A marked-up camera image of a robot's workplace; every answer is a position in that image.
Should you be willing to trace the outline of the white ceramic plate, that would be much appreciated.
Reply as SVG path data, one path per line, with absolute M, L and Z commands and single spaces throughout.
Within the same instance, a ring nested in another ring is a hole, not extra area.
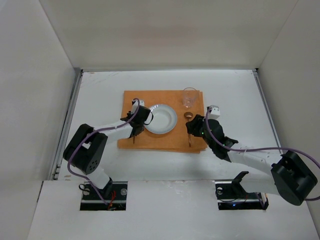
M 147 121 L 145 128 L 156 135 L 163 135 L 172 131 L 178 122 L 175 110 L 166 104 L 155 104 L 150 108 L 151 121 Z

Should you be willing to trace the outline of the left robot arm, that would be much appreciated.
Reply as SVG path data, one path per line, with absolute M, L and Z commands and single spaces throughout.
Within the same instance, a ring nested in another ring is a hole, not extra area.
M 74 175 L 90 181 L 101 195 L 107 195 L 113 181 L 100 166 L 106 145 L 136 137 L 152 120 L 151 110 L 134 102 L 126 117 L 113 124 L 97 129 L 86 123 L 80 125 L 63 152 L 68 169 L 78 169 L 80 173 Z

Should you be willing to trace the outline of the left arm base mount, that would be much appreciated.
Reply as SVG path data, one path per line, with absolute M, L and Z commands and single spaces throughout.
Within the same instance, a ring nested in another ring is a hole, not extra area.
M 125 211 L 127 207 L 128 182 L 115 181 L 110 189 L 103 192 L 99 189 L 99 194 L 94 190 L 89 182 L 79 184 L 82 191 L 80 210 L 81 211 Z

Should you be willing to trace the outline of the clear plastic cup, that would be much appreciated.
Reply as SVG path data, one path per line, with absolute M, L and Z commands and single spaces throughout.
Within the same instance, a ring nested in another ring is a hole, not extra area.
M 182 103 L 186 108 L 192 108 L 198 97 L 198 91 L 193 87 L 186 87 L 182 91 Z

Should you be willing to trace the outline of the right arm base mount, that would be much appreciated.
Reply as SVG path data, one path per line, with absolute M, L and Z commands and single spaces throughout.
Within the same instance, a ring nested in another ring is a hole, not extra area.
M 215 195 L 219 210 L 262 210 L 269 207 L 267 195 L 261 192 L 246 192 L 241 181 L 249 174 L 240 172 L 233 179 L 215 180 Z

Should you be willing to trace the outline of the orange cloth placemat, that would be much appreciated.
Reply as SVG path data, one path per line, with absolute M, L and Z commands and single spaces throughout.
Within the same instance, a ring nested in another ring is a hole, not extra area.
M 146 107 L 157 104 L 164 104 L 172 107 L 177 114 L 177 124 L 173 130 L 165 134 L 154 134 L 144 130 L 135 139 L 121 139 L 117 141 L 119 149 L 147 149 L 164 150 L 180 153 L 200 153 L 207 148 L 207 144 L 200 137 L 191 136 L 191 147 L 189 147 L 189 137 L 186 128 L 187 120 L 185 112 L 193 115 L 205 115 L 203 93 L 197 91 L 197 98 L 193 107 L 186 108 L 183 105 L 182 90 L 125 90 L 123 95 L 122 117 L 132 108 L 132 100 L 138 98 L 144 101 Z

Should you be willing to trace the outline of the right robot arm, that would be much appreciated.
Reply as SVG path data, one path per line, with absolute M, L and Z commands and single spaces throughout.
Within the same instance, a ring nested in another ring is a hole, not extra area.
M 216 119 L 199 114 L 185 125 L 187 133 L 202 138 L 217 158 L 262 172 L 254 177 L 250 172 L 242 171 L 232 180 L 232 191 L 237 198 L 246 193 L 262 192 L 279 195 L 295 206 L 309 201 L 308 195 L 318 179 L 298 150 L 284 147 L 284 153 L 280 154 L 277 147 L 248 148 L 225 136 Z

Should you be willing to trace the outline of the copper spoon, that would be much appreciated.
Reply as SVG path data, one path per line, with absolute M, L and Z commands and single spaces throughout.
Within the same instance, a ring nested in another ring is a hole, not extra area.
M 192 112 L 185 112 L 184 113 L 184 118 L 189 122 L 193 118 L 193 113 Z M 191 135 L 188 134 L 188 144 L 189 147 L 191 147 Z

